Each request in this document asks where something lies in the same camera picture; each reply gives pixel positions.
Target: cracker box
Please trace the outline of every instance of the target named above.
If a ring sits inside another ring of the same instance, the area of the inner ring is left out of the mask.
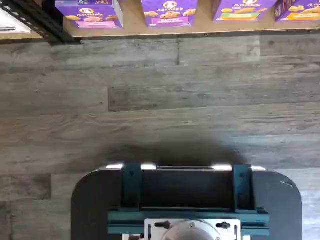
[[[148,28],[194,25],[198,0],[141,0],[141,3]]]
[[[123,13],[118,0],[56,0],[55,7],[78,28],[123,27]]]
[[[221,0],[213,4],[214,21],[256,22],[277,0]]]
[[[319,21],[320,0],[279,0],[274,11],[276,21]]]

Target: product packaging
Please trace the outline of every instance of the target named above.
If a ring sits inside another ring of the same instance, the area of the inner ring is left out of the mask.
[[[256,22],[277,0],[220,0],[213,3],[214,21]]]
[[[123,13],[118,0],[56,0],[55,7],[78,28],[123,27]]]
[[[198,0],[141,0],[148,28],[194,25]]]
[[[30,33],[30,28],[0,8],[0,34]]]
[[[319,21],[320,0],[279,0],[274,11],[276,21]]]

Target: wood plank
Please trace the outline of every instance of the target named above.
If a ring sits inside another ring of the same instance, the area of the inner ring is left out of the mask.
[[[171,66],[177,64],[176,39],[86,40],[82,45],[40,43],[0,45],[0,72],[57,69]]]
[[[0,176],[0,202],[47,200],[50,197],[49,174]]]
[[[30,33],[6,33],[0,35],[1,40],[42,39],[43,37],[34,31]]]
[[[10,210],[8,203],[0,202],[0,239],[9,240],[11,235]]]
[[[107,87],[0,93],[1,117],[105,113],[108,106]]]
[[[70,240],[68,200],[14,202],[12,215],[15,240]]]
[[[267,170],[320,167],[317,157],[320,154],[317,147],[320,144],[319,134],[237,136],[221,141],[247,162]]]
[[[119,159],[159,162],[166,156],[160,149],[174,156],[179,149],[187,153],[188,144],[199,155],[214,142],[230,143],[248,161],[266,167],[319,167],[319,115],[319,104],[308,102],[0,118],[0,175],[86,173]],[[201,153],[197,141],[207,146]],[[173,142],[180,148],[170,147]],[[203,165],[210,158],[190,162]]]
[[[234,86],[215,83],[171,84],[155,87],[118,86],[109,88],[110,112],[283,104],[320,101],[318,77],[278,79],[275,84]]]
[[[161,87],[166,85],[210,84],[228,86],[273,86],[308,84],[319,76],[317,62],[289,61],[244,62],[226,65],[84,67],[73,69],[28,69],[26,72],[2,73],[0,93],[56,93],[63,90],[92,90],[123,86]]]
[[[51,176],[51,198],[70,200],[77,183],[86,174],[53,174]]]
[[[226,65],[258,62],[260,36],[194,37],[179,40],[181,65]]]
[[[304,58],[319,60],[319,44],[319,34],[311,32],[263,34],[260,37],[261,57],[282,57],[284,60],[296,58],[297,61]]]
[[[234,136],[319,133],[319,104],[264,104],[0,118],[0,145],[112,142],[121,136],[203,128]]]
[[[303,239],[320,239],[320,169],[278,169],[295,182],[302,197],[302,237]]]

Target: white mounting plate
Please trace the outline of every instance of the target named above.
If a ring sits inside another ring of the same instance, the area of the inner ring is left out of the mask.
[[[156,227],[155,223],[163,223],[169,221],[172,226],[177,224],[183,223],[188,221],[190,224],[191,222],[194,223],[205,223],[210,225],[211,228],[215,230],[221,237],[221,240],[241,240],[241,221],[239,219],[224,219],[224,218],[217,218],[217,219],[197,219],[197,220],[190,220],[190,219],[146,219],[144,220],[144,236],[149,235],[149,226],[151,229],[151,240],[162,240],[163,236],[169,231],[163,227]],[[222,222],[226,222],[230,224],[228,229],[222,229],[216,227],[216,224],[220,224]]]

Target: round metal disc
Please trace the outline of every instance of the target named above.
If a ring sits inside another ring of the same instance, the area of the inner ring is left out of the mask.
[[[162,240],[223,240],[211,225],[198,221],[186,220],[169,229]]]

